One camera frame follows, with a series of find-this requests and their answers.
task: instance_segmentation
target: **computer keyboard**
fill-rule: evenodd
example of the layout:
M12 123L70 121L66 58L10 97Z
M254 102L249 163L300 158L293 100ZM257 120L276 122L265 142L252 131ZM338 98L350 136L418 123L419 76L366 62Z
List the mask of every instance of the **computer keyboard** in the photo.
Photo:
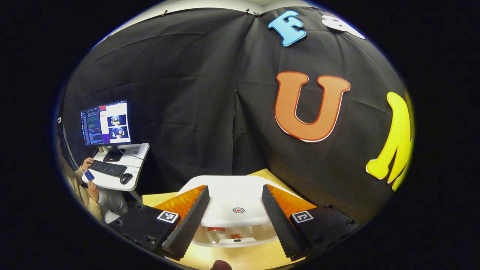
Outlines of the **computer keyboard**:
M97 172L106 173L111 176L120 177L127 169L127 166L95 160L90 169Z

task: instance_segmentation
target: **blue letter f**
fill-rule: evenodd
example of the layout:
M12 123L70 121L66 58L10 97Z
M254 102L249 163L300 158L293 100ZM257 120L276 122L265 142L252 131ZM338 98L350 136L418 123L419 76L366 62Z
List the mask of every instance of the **blue letter f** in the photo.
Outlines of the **blue letter f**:
M307 33L303 30L295 30L293 26L303 27L303 23L297 18L291 18L291 16L297 16L298 13L295 11L286 11L282 15L274 19L269 25L268 28L274 28L282 37L282 45L288 47L293 43L297 42L301 38L305 37Z

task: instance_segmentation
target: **computer monitor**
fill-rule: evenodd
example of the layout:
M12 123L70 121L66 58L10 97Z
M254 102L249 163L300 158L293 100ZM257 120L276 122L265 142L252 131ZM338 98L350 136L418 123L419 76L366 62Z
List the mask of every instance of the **computer monitor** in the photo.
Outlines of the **computer monitor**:
M101 104L81 112L82 135L86 146L111 146L103 161L119 161L132 140L128 122L127 101Z

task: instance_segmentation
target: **black curtain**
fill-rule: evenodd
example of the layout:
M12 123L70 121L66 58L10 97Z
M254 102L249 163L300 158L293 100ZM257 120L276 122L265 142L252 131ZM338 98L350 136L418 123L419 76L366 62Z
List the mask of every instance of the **black curtain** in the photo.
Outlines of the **black curtain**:
M281 35L267 26L287 10L299 13L307 36L283 47ZM161 187L143 193L178 191L198 175L268 168L316 205L335 204L358 220L371 219L394 192L365 166L390 130L386 94L405 97L406 89L368 38L333 32L322 15L308 7L260 18L204 8L154 17L110 36L81 61L66 89L64 124L76 162L92 153L80 111L127 99L132 143L151 147L140 181ZM318 115L318 76L350 82L327 139L306 143L276 123L276 75L284 71L310 78L297 111L304 122Z

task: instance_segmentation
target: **finger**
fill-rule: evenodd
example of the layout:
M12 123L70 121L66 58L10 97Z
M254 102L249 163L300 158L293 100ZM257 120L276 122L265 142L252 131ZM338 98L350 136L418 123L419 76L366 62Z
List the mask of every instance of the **finger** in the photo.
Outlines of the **finger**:
M232 267L222 260L216 260L210 270L232 270Z

